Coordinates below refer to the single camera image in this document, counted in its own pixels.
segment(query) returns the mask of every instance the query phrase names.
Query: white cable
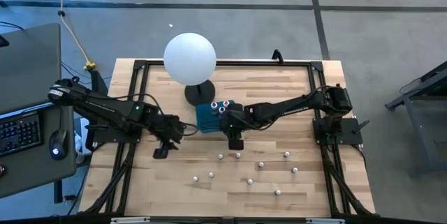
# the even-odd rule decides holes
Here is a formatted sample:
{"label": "white cable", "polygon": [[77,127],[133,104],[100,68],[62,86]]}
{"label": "white cable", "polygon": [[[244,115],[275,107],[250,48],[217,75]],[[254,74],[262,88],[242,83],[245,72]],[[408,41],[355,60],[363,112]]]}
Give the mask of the white cable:
{"label": "white cable", "polygon": [[[60,11],[63,11],[63,10],[62,10],[63,7],[64,7],[64,0],[61,0],[61,8],[60,8]],[[76,38],[75,34],[71,31],[71,29],[70,29],[70,27],[67,25],[67,23],[65,23],[64,16],[60,15],[60,18],[61,18],[62,22],[64,23],[65,27],[68,29],[68,31],[70,31],[70,34],[73,36],[73,39],[75,39],[75,42],[76,42],[76,44],[78,45],[78,47],[81,49],[81,52],[82,52],[82,54],[84,55],[85,60],[87,61],[87,65],[90,65],[91,62],[90,62],[89,58],[88,58],[87,55],[85,54],[85,51],[84,51],[84,49],[82,48],[81,44],[79,44],[79,41],[78,41],[78,39]]]}

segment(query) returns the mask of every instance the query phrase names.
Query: white ball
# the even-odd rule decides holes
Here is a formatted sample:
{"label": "white ball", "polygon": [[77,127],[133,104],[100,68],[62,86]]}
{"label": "white ball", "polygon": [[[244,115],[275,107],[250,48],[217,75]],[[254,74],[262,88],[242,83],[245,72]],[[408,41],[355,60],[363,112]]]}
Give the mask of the white ball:
{"label": "white ball", "polygon": [[196,33],[183,33],[166,46],[163,62],[169,76],[184,85],[206,81],[216,68],[212,44]]}

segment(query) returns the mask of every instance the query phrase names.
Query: white globe lamp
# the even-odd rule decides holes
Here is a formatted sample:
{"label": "white globe lamp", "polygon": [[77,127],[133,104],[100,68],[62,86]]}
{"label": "white globe lamp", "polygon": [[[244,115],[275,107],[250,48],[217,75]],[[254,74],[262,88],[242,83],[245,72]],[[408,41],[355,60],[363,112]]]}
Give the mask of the white globe lamp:
{"label": "white globe lamp", "polygon": [[211,103],[216,89],[208,80],[216,68],[212,44],[196,33],[183,33],[166,46],[163,62],[169,76],[186,85],[184,95],[191,105]]}

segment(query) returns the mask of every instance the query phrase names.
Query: yellow cable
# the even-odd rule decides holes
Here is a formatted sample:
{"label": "yellow cable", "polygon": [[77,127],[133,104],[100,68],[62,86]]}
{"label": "yellow cable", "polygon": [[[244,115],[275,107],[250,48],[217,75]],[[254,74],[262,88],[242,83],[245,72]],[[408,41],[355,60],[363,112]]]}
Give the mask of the yellow cable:
{"label": "yellow cable", "polygon": [[[63,11],[63,10],[62,10],[63,7],[64,7],[64,0],[61,0],[61,8],[60,8],[60,11]],[[96,64],[95,64],[95,63],[92,63],[92,62],[89,60],[89,58],[87,57],[87,54],[85,54],[84,48],[82,48],[82,46],[81,46],[81,44],[79,43],[78,39],[76,38],[75,34],[71,31],[71,29],[70,29],[70,27],[67,25],[67,23],[65,23],[64,16],[63,16],[63,15],[60,15],[60,18],[61,18],[62,22],[64,23],[65,27],[68,29],[68,31],[70,31],[70,34],[73,36],[73,39],[75,39],[75,42],[76,42],[76,44],[78,45],[78,47],[81,49],[81,52],[82,52],[82,54],[83,54],[84,57],[85,57],[85,61],[87,61],[86,64],[85,64],[84,69],[87,69],[87,67],[92,67],[92,68],[94,68]]]}

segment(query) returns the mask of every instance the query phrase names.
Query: computer mouse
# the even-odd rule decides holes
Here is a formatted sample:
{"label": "computer mouse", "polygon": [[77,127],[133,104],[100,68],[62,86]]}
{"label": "computer mouse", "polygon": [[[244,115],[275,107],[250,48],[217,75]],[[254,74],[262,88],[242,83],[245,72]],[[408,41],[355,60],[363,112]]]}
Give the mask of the computer mouse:
{"label": "computer mouse", "polygon": [[55,160],[64,159],[68,154],[68,131],[56,130],[50,137],[50,154]]}

